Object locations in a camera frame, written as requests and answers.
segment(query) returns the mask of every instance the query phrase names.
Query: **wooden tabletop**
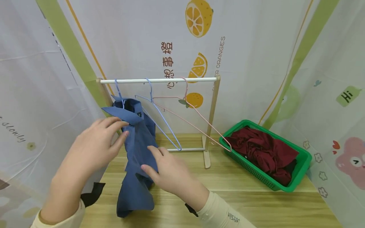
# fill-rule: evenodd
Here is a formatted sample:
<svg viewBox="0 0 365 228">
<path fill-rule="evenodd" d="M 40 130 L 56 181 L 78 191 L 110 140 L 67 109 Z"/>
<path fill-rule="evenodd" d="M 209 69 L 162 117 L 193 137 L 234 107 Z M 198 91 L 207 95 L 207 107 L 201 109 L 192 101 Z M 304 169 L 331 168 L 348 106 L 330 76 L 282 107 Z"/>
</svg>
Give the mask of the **wooden tabletop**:
<svg viewBox="0 0 365 228">
<path fill-rule="evenodd" d="M 201 147 L 201 136 L 182 134 L 183 147 Z M 160 146 L 172 148 L 162 135 Z M 273 192 L 225 155 L 219 145 L 210 146 L 211 168 L 204 168 L 203 152 L 174 152 L 186 161 L 192 173 L 211 191 L 220 195 L 257 228 L 340 228 L 312 183 L 305 177 L 293 193 Z M 125 150 L 109 164 L 101 182 L 106 183 L 99 200 L 86 209 L 82 228 L 180 228 L 201 227 L 176 196 L 157 186 L 151 189 L 153 211 L 134 211 L 126 218 L 116 216 L 116 202 L 125 176 Z"/>
</svg>

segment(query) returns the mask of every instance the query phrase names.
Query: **blue hanger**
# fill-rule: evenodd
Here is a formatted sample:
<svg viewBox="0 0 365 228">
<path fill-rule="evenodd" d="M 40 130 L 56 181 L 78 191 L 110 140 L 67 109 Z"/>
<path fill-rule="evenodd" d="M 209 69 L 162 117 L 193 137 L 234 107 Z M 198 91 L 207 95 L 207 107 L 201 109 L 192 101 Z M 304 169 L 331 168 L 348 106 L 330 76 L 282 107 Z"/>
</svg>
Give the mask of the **blue hanger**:
<svg viewBox="0 0 365 228">
<path fill-rule="evenodd" d="M 158 109 L 158 107 L 155 105 L 155 103 L 153 102 L 153 99 L 152 99 L 152 84 L 151 84 L 151 82 L 150 82 L 150 80 L 148 79 L 148 78 L 146 78 L 146 80 L 148 81 L 148 83 L 150 84 L 150 87 L 151 87 L 151 91 L 150 91 L 150 99 L 148 99 L 148 98 L 145 98 L 145 97 L 142 97 L 142 96 L 139 96 L 139 95 L 135 95 L 134 97 L 135 98 L 137 98 L 137 97 L 140 97 L 140 98 L 143 98 L 143 99 L 145 99 L 145 100 L 148 100 L 149 102 L 151 102 L 152 104 L 153 104 L 153 106 L 155 106 L 155 108 L 158 110 L 158 112 L 160 113 L 160 115 L 161 115 L 161 117 L 162 117 L 162 119 L 164 120 L 164 122 L 166 123 L 166 125 L 167 125 L 167 127 L 170 129 L 170 131 L 171 131 L 171 133 L 172 133 L 172 135 L 174 136 L 174 138 L 176 139 L 176 141 L 177 141 L 177 143 L 179 144 L 179 147 L 180 148 L 178 148 L 176 145 L 175 145 L 175 143 L 173 143 L 172 141 L 171 141 L 171 139 L 165 134 L 165 132 L 158 126 L 158 124 L 152 119 L 152 117 L 148 114 L 148 112 L 143 108 L 143 111 L 150 117 L 150 119 L 156 124 L 156 126 L 158 127 L 158 129 L 160 129 L 160 131 L 166 136 L 166 138 L 174 145 L 174 147 L 176 147 L 176 149 L 178 149 L 178 151 L 181 151 L 182 149 L 181 149 L 181 145 L 180 145 L 180 142 L 179 142 L 179 140 L 177 140 L 177 138 L 176 138 L 176 136 L 175 136 L 175 134 L 174 134 L 174 132 L 172 131 L 172 129 L 171 129 L 171 127 L 170 127 L 170 125 L 167 123 L 167 121 L 165 120 L 165 118 L 164 118 L 164 116 L 162 115 L 162 113 L 160 112 L 160 110 Z"/>
<path fill-rule="evenodd" d="M 118 83 L 117 83 L 116 79 L 115 79 L 115 86 L 116 86 L 116 89 L 118 90 L 120 101 L 122 102 L 122 108 L 124 109 L 125 100 L 122 98 L 122 95 L 120 93 L 120 90 L 119 90 Z"/>
</svg>

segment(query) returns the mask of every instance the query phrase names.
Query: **leaf illustration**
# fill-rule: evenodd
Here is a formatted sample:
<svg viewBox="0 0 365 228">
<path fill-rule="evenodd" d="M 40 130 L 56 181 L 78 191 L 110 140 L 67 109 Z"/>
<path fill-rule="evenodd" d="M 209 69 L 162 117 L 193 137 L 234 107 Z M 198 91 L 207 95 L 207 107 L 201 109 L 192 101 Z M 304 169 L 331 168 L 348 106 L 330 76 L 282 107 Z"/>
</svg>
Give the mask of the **leaf illustration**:
<svg viewBox="0 0 365 228">
<path fill-rule="evenodd" d="M 188 103 L 186 103 L 186 101 L 185 100 L 179 100 L 179 103 L 180 104 L 183 104 L 183 105 L 187 105 Z"/>
</svg>

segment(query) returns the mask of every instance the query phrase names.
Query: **wire hanger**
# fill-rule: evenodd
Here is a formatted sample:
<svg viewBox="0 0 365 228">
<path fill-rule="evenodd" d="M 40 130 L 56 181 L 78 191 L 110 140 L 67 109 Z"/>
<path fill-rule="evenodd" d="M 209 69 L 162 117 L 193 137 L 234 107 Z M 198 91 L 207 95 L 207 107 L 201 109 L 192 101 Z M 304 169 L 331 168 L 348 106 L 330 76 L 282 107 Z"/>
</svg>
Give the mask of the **wire hanger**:
<svg viewBox="0 0 365 228">
<path fill-rule="evenodd" d="M 121 102 L 122 102 L 122 108 L 124 109 L 125 100 L 122 98 L 122 95 L 120 93 L 120 90 L 119 90 L 118 83 L 117 83 L 116 79 L 115 79 L 115 87 L 118 90 L 118 94 L 119 94 L 119 97 L 120 97 Z"/>
<path fill-rule="evenodd" d="M 152 84 L 150 82 L 150 80 L 148 78 L 145 78 L 148 83 L 150 84 L 150 87 L 151 87 L 151 91 L 150 91 L 150 99 L 146 98 L 146 97 L 142 97 L 142 96 L 139 96 L 139 95 L 135 95 L 134 97 L 137 98 L 137 97 L 140 97 L 140 98 L 143 98 L 145 100 L 148 100 L 149 102 L 151 102 L 153 104 L 153 106 L 158 110 L 159 114 L 161 115 L 162 119 L 164 120 L 164 122 L 166 123 L 167 127 L 169 128 L 170 132 L 172 133 L 172 135 L 174 136 L 174 138 L 176 139 L 178 145 L 179 145 L 179 148 L 175 145 L 174 142 L 171 141 L 171 139 L 165 134 L 165 132 L 158 126 L 158 124 L 152 119 L 151 115 L 148 114 L 148 112 L 142 107 L 143 111 L 150 117 L 150 119 L 156 124 L 156 126 L 158 127 L 158 129 L 160 129 L 160 131 L 166 136 L 166 138 L 174 145 L 174 147 L 176 147 L 176 149 L 178 149 L 178 151 L 181 151 L 182 148 L 181 148 L 181 145 L 180 145 L 180 142 L 179 140 L 177 140 L 174 132 L 172 131 L 170 125 L 167 123 L 167 121 L 165 120 L 164 116 L 162 115 L 162 113 L 160 112 L 160 109 L 155 105 L 155 103 L 153 102 L 153 99 L 152 99 Z"/>
<path fill-rule="evenodd" d="M 186 96 L 187 96 L 187 93 L 188 93 L 188 81 L 184 78 L 184 77 L 181 77 L 182 79 L 184 79 L 185 80 L 185 82 L 186 82 L 186 89 L 185 89 L 185 96 L 184 96 L 184 98 L 183 99 L 181 99 L 180 97 L 153 97 L 152 98 L 152 100 L 153 99 L 155 99 L 155 98 L 178 98 L 178 99 L 180 99 L 180 100 L 184 100 L 188 105 L 190 105 L 191 107 L 193 107 L 194 108 L 194 110 L 199 114 L 199 116 L 201 117 L 201 118 L 203 118 L 204 120 L 205 120 L 205 122 L 207 122 L 222 138 L 223 138 L 223 140 L 224 141 L 226 141 L 226 143 L 229 145 L 229 147 L 231 148 L 231 150 L 229 150 L 229 149 L 227 149 L 225 146 L 223 146 L 222 144 L 220 144 L 219 142 L 217 142 L 216 140 L 214 140 L 214 139 L 212 139 L 212 137 L 210 137 L 210 136 L 208 136 L 206 133 L 204 133 L 202 130 L 200 130 L 199 128 L 197 128 L 196 126 L 194 126 L 192 123 L 190 123 L 190 122 L 188 122 L 187 120 L 185 120 L 184 118 L 182 118 L 181 116 L 179 116 L 178 114 L 176 114 L 176 113 L 174 113 L 174 112 L 172 112 L 172 111 L 170 111 L 170 110 L 168 110 L 168 109 L 166 109 L 165 107 L 163 107 L 163 106 L 161 106 L 161 105 L 159 105 L 158 103 L 154 103 L 154 104 L 156 104 L 157 106 L 159 106 L 160 108 L 162 108 L 163 110 L 166 110 L 166 111 L 168 111 L 168 112 L 170 112 L 170 113 L 172 113 L 172 114 L 174 114 L 175 116 L 177 116 L 177 117 L 179 117 L 180 119 L 182 119 L 183 121 L 185 121 L 186 123 L 188 123 L 188 124 L 190 124 L 191 126 L 193 126 L 195 129 L 197 129 L 198 131 L 200 131 L 201 133 L 203 133 L 206 137 L 208 137 L 208 138 L 210 138 L 211 140 L 213 140 L 215 143 L 217 143 L 218 145 L 220 145 L 221 147 L 223 147 L 225 150 L 227 150 L 227 151 L 229 151 L 229 152 L 232 152 L 232 145 L 227 141 L 227 139 L 225 139 L 224 137 L 223 137 L 223 135 L 221 135 L 220 133 L 219 133 L 219 131 L 217 131 L 217 129 L 215 129 L 214 127 L 213 127 L 213 125 L 211 125 L 201 114 L 200 114 L 200 112 L 193 106 L 193 105 L 191 105 L 188 101 L 187 101 L 187 99 L 186 99 Z"/>
</svg>

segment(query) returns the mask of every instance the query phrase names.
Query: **cream sleeve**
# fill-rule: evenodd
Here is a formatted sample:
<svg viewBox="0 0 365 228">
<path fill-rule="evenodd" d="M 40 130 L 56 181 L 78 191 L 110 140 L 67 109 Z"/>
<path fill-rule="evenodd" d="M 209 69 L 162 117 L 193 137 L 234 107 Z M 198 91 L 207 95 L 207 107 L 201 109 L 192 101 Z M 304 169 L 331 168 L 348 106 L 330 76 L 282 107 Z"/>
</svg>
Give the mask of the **cream sleeve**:
<svg viewBox="0 0 365 228">
<path fill-rule="evenodd" d="M 203 228 L 256 228 L 224 199 L 210 192 L 202 210 L 197 212 Z"/>
<path fill-rule="evenodd" d="M 35 220 L 30 228 L 79 228 L 85 214 L 85 205 L 84 202 L 80 200 L 78 210 L 73 216 L 54 225 L 47 225 L 48 222 L 44 221 L 39 214 L 40 212 L 35 217 Z"/>
</svg>

